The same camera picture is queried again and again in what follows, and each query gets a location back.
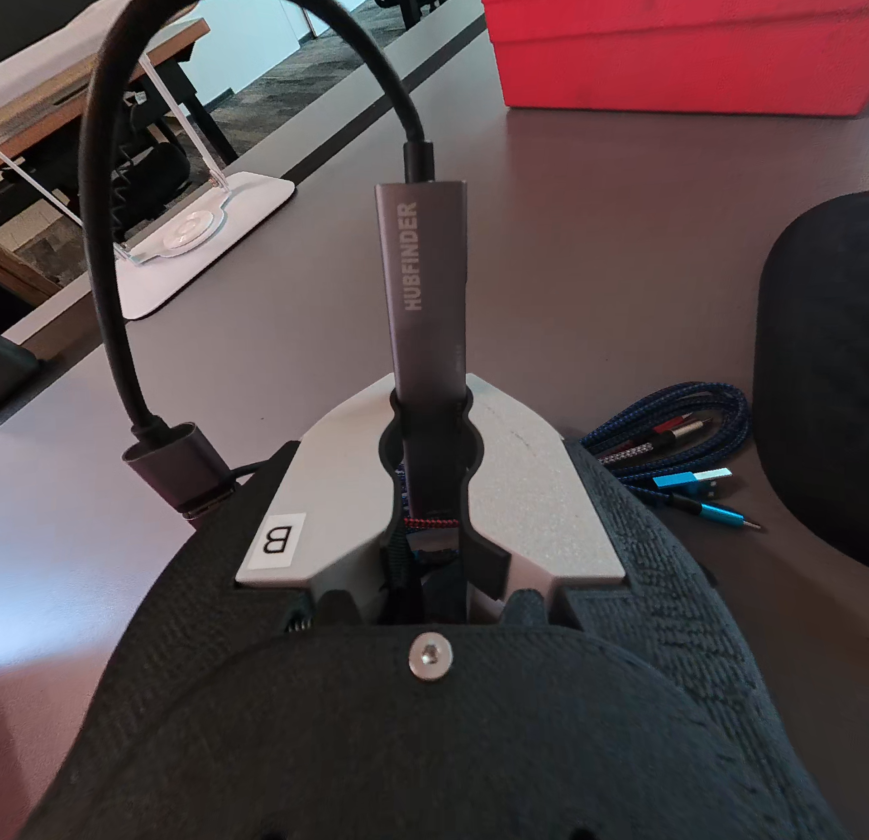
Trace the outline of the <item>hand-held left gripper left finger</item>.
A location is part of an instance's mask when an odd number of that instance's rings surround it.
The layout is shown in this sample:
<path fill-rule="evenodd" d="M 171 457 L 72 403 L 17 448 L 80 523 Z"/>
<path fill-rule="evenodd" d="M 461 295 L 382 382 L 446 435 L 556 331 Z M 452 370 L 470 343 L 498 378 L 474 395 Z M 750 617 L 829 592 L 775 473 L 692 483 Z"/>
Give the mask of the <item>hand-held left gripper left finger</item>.
<path fill-rule="evenodd" d="M 382 546 L 402 515 L 401 422 L 388 374 L 301 439 L 237 570 L 236 585 L 345 591 L 374 623 L 387 599 Z"/>

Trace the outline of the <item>wooden desk with black legs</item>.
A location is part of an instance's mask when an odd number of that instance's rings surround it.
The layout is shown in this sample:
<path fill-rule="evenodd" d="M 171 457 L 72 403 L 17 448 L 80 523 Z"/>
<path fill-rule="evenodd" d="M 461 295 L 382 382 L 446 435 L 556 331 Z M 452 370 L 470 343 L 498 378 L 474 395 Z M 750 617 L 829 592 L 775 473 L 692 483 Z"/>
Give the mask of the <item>wooden desk with black legs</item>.
<path fill-rule="evenodd" d="M 223 163 L 231 164 L 238 154 L 199 101 L 180 66 L 190 58 L 194 44 L 209 32 L 205 19 L 172 24 L 149 43 L 147 55 L 178 103 L 190 107 L 190 119 L 211 149 Z M 75 150 L 95 61 L 96 54 L 91 54 L 38 83 L 28 81 L 24 92 L 2 104 L 2 152 L 8 158 L 18 160 L 32 149 L 60 151 L 62 155 Z"/>

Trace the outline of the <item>white tablet stand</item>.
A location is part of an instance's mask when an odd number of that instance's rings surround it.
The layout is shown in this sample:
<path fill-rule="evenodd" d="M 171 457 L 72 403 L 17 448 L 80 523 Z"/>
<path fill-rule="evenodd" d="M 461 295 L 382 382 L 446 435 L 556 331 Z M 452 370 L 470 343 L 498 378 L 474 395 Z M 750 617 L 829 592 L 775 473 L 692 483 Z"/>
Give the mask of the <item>white tablet stand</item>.
<path fill-rule="evenodd" d="M 235 246 L 295 193 L 288 180 L 210 172 L 211 186 L 132 248 L 114 243 L 125 321 L 145 318 Z"/>

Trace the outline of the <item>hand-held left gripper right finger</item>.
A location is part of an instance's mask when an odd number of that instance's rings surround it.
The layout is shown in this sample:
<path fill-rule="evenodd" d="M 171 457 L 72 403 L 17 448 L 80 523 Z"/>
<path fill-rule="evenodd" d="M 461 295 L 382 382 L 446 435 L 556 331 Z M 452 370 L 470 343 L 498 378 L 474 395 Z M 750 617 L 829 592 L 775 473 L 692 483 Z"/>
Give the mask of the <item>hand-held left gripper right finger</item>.
<path fill-rule="evenodd" d="M 468 374 L 474 459 L 462 499 L 461 555 L 472 621 L 494 622 L 513 593 L 551 611 L 560 590 L 620 589 L 623 563 L 561 434 Z"/>

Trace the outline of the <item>red plastic bin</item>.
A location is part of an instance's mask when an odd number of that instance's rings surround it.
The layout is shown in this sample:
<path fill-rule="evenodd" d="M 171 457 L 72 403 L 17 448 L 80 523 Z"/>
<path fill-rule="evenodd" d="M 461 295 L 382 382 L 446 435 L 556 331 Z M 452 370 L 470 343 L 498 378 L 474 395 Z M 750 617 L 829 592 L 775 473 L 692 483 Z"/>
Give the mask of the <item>red plastic bin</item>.
<path fill-rule="evenodd" d="M 851 118 L 868 0 L 482 0 L 504 102 Z"/>

